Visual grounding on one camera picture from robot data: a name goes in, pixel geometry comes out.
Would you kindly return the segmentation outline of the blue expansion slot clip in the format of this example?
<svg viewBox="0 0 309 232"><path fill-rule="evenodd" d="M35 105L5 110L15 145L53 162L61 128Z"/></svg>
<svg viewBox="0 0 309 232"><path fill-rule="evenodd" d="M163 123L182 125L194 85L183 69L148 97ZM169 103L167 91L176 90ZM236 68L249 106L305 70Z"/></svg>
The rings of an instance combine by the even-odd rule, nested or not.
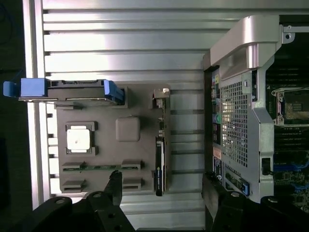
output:
<svg viewBox="0 0 309 232"><path fill-rule="evenodd" d="M243 179L241 179L241 191L246 196L250 195L250 184Z"/></svg>

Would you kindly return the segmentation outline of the hard disk in blue caddy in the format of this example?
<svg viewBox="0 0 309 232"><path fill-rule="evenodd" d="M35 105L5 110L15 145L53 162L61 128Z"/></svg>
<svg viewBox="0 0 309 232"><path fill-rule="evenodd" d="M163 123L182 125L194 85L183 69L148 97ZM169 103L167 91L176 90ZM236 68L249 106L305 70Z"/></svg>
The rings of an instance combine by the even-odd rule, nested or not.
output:
<svg viewBox="0 0 309 232"><path fill-rule="evenodd" d="M125 90L106 79L92 81L52 81L22 78L19 83L3 82L3 95L23 102L52 103L57 107L124 105Z"/></svg>

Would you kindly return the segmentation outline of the silver CPU chip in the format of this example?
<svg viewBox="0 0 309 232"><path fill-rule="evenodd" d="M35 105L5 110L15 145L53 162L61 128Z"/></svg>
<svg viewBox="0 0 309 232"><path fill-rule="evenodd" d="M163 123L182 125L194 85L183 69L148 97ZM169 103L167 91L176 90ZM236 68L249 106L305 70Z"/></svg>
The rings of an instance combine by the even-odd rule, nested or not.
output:
<svg viewBox="0 0 309 232"><path fill-rule="evenodd" d="M71 153L86 153L91 148L91 132L86 126L69 126L66 136Z"/></svg>

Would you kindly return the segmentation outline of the grey plastic parts rack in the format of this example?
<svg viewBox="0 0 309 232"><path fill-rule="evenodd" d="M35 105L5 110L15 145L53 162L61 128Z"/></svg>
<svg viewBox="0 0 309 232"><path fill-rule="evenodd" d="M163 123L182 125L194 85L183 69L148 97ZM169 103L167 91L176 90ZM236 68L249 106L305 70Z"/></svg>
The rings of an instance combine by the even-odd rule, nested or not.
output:
<svg viewBox="0 0 309 232"><path fill-rule="evenodd" d="M121 171L123 190L153 191L155 137L159 109L153 109L155 89L168 84L133 83L118 87L125 90L124 105L96 105L83 108L57 107L59 182L62 193L80 193L103 189L113 171L63 171L64 166L136 165L136 171ZM86 153L67 149L69 126L86 126L91 132L91 148Z"/></svg>

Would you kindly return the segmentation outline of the green RAM stick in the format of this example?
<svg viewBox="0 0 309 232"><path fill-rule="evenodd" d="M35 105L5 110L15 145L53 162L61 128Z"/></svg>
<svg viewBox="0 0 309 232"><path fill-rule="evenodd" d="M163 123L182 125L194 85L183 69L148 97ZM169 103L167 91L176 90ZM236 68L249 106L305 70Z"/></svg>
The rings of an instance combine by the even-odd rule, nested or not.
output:
<svg viewBox="0 0 309 232"><path fill-rule="evenodd" d="M136 171L140 168L138 166L122 166L122 165L87 165L85 163L75 166L64 166L63 171L73 172L73 171Z"/></svg>

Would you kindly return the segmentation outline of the CPU socket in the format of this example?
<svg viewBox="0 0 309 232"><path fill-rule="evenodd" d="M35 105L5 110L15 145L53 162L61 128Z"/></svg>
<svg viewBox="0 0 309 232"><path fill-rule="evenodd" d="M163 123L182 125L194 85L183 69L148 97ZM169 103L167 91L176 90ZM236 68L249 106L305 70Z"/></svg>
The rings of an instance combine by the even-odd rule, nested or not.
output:
<svg viewBox="0 0 309 232"><path fill-rule="evenodd" d="M309 87L283 87L271 91L275 98L274 124L309 127Z"/></svg>

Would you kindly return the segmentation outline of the open grey PC case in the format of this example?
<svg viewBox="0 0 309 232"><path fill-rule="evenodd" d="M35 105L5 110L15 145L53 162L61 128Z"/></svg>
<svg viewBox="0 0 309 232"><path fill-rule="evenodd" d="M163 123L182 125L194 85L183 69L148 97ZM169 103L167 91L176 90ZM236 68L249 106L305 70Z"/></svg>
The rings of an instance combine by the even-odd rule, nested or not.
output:
<svg viewBox="0 0 309 232"><path fill-rule="evenodd" d="M246 197L256 203L275 196L274 122L266 108L266 71L283 44L307 32L309 14L251 15L203 58L204 173L214 173L226 190L240 193L241 179L247 181Z"/></svg>

